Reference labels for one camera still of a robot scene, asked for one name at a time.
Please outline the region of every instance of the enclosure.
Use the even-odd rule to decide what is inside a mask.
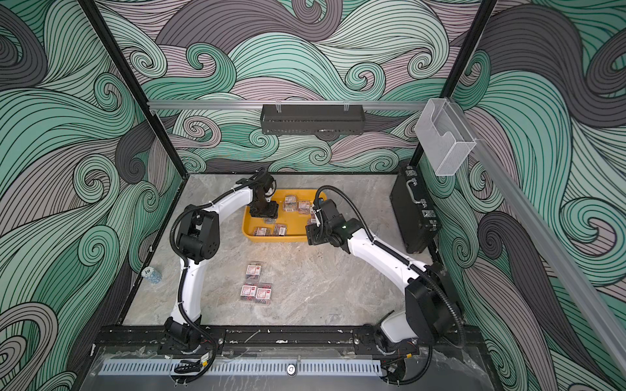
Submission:
[[[626,389],[625,63],[620,0],[1,1],[0,385],[78,390],[100,330],[156,333],[177,300],[172,221],[258,170],[341,188],[405,249],[389,195],[409,165],[441,228],[404,254],[443,263],[496,387]],[[420,153],[432,98],[471,125],[453,175]],[[262,105],[293,101],[361,105],[363,132],[263,132]],[[340,249],[249,241],[244,213],[220,222],[202,324],[402,309]],[[266,307],[239,299],[254,260]]]

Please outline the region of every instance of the packaged item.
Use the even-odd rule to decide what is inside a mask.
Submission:
[[[272,298],[272,284],[264,282],[260,283],[256,288],[257,295],[254,302],[256,304],[268,305],[270,303],[270,299]]]
[[[283,203],[283,209],[286,212],[295,212],[298,209],[298,197],[295,195],[285,195],[285,202]]]
[[[261,277],[261,265],[258,263],[251,263],[245,269],[245,279],[248,281],[258,281]]]
[[[241,294],[239,295],[239,300],[242,302],[253,302],[256,300],[257,296],[257,286],[253,285],[253,283],[246,283],[241,287]]]
[[[301,215],[310,214],[311,210],[311,202],[310,201],[300,201],[298,202],[298,213]]]
[[[274,225],[274,236],[285,236],[287,234],[287,225],[276,224]]]
[[[266,226],[258,226],[254,228],[252,236],[272,236],[272,230]]]

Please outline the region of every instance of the product label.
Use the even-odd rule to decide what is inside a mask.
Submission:
[[[269,228],[266,226],[257,227],[254,231],[254,236],[268,236]]]
[[[271,288],[259,288],[257,290],[257,298],[262,298],[264,300],[269,300],[270,296],[272,296]]]
[[[254,296],[257,293],[257,287],[254,285],[244,285],[241,287],[241,296]]]
[[[258,275],[261,274],[261,266],[260,265],[248,265],[248,271],[246,274]]]

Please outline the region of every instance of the black metal post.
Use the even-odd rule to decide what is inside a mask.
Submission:
[[[496,3],[497,0],[483,0],[480,4],[478,12],[474,17],[474,21],[465,36],[459,55],[456,58],[454,65],[452,65],[450,75],[446,79],[446,84],[444,84],[443,89],[441,90],[441,94],[439,95],[440,98],[452,97],[456,84],[459,82],[459,79],[461,79],[461,75],[465,71],[472,54],[474,53],[474,49],[478,45],[478,41],[485,30],[487,21],[489,20]]]
[[[409,160],[409,166],[416,167],[419,164],[419,160],[422,158],[423,154],[424,147],[422,146],[422,143],[419,143],[417,147],[415,147],[415,152],[413,152],[411,160]]]
[[[165,148],[167,155],[170,157],[170,159],[172,159],[176,170],[178,170],[178,173],[182,178],[186,178],[188,173],[187,169],[185,169],[183,161],[180,159],[180,156],[172,145],[172,142],[170,141],[170,138],[168,137],[167,132],[165,131],[165,128],[163,127],[161,121],[155,114],[152,114],[150,112],[150,109],[148,107],[148,97],[141,89],[141,86],[135,78],[133,71],[130,69],[130,66],[126,62],[126,59],[124,58],[120,47],[117,45],[113,34],[109,30],[109,27],[106,25],[105,20],[102,17],[102,14],[100,14],[96,3],[93,0],[78,0],[78,3],[80,4],[83,12],[87,16],[87,19],[89,19],[91,27],[100,38],[102,45],[109,53],[109,56],[111,56],[113,64],[115,64],[115,66],[119,69],[121,77],[124,79],[124,82],[128,86],[131,95],[139,104],[143,115],[148,120],[148,123],[152,127],[152,130],[155,132],[156,137],[158,137],[158,139],[161,141],[161,144]]]
[[[178,186],[178,190],[176,192],[176,195],[174,196],[174,199],[172,200],[170,208],[168,209],[167,214],[165,215],[165,218],[163,219],[163,223],[161,224],[161,227],[159,228],[159,231],[156,234],[154,241],[152,242],[152,246],[148,251],[148,256],[146,256],[146,260],[143,262],[143,265],[141,266],[141,270],[150,266],[150,262],[152,262],[152,257],[154,256],[155,251],[157,250],[157,246],[161,240],[161,237],[165,233],[167,226],[170,224],[170,219],[172,218],[172,215],[174,214],[174,209],[176,209],[176,206],[178,205],[180,196],[183,194],[183,191],[185,190],[187,181],[188,181],[188,176],[185,176],[183,177],[183,180],[180,182],[180,185]],[[137,291],[139,290],[141,281],[143,281],[143,277],[141,276],[141,271],[140,271],[139,274],[137,274],[135,283],[130,288],[130,293],[128,294],[128,297],[126,298],[124,307],[122,307],[121,309],[117,322],[115,323],[116,325],[121,325],[124,322],[124,319],[126,318],[126,314],[128,313],[128,310],[130,309],[130,305],[133,303],[133,300],[135,299],[135,295],[137,294]]]

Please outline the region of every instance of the marble floor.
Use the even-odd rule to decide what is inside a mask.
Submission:
[[[170,316],[179,277],[178,258],[167,236],[186,205],[209,202],[241,175],[192,175],[161,238],[151,266],[163,279],[143,281],[126,325],[161,325]],[[275,175],[278,188],[333,185],[357,205],[373,233],[399,250],[402,239],[389,201],[395,175]],[[338,195],[328,192],[346,219],[354,217]],[[329,244],[252,243],[241,232],[244,209],[220,222],[220,249],[210,262],[202,292],[202,323],[214,325],[358,325],[376,323],[404,308],[403,293],[374,267]],[[413,258],[432,263],[428,250]],[[264,264],[261,282],[272,283],[270,305],[239,300],[248,262]]]

